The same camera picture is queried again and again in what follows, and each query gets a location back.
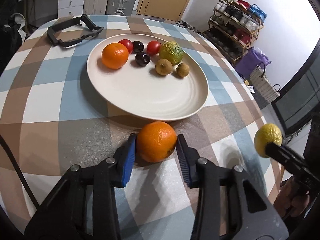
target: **metal screw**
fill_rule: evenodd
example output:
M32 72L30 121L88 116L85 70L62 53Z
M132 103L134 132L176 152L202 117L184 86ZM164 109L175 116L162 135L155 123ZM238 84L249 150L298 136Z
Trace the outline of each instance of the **metal screw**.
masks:
M240 165L236 165L236 166L234 166L233 168L234 168L235 171L237 171L237 172L243 171L243 168L242 168Z
M109 164L113 164L113 163L116 162L116 159L113 158L113 157L109 157L109 158L106 159L106 162L109 163Z
M79 171L80 169L80 166L78 164L73 164L71 167L70 167L70 170L71 171Z
M208 160L207 160L206 158L199 158L199 159L198 159L198 162L199 162L200 164L207 164Z

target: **purple bag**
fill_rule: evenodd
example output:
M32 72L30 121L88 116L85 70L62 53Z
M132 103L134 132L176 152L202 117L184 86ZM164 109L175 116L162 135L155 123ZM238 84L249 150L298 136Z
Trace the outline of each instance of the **purple bag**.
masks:
M248 79L251 72L261 63L267 66L271 61L268 60L268 57L259 48L251 47L248 53L235 66L235 70L245 79Z

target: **tablecloth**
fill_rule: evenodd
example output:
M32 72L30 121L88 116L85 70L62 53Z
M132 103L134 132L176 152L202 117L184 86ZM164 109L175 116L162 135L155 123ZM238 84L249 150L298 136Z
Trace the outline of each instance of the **tablecloth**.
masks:
M200 156L223 167L243 165L274 201L281 181L279 165L260 158L253 145L255 132L265 119L245 84L214 45L193 31L167 23L91 15L97 26L104 27L96 38L71 48L53 47L46 30L66 19L38 28L0 77L0 133L40 203L72 164L97 164L113 155L130 133L151 122L108 103L88 79L86 61L93 47L124 33L176 41L196 60L209 82L208 99L198 114L170 125L177 134L184 134ZM86 32L85 25L73 26L58 33L57 38L70 40ZM162 163L135 166L127 187L116 189L123 238L189 239L197 192L183 183L176 152ZM0 204L23 232L35 208L2 148Z

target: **small brown fruit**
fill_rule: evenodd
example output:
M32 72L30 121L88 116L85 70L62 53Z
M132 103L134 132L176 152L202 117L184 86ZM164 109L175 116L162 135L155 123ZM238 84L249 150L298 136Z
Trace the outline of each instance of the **small brown fruit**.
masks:
M176 72L179 77L186 77L190 72L190 68L187 64L180 63L176 68Z
M162 58L156 63L156 72L160 75L166 76L171 73L172 69L172 64L167 59Z

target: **orange fruit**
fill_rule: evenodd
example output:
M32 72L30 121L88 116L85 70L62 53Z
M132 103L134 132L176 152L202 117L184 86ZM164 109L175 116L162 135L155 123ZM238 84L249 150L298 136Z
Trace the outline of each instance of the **orange fruit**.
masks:
M108 68L121 68L128 60L129 52L121 43L110 43L102 51L102 63Z
M170 125L149 123L137 135L137 153L147 162L161 162L172 154L176 141L177 134Z

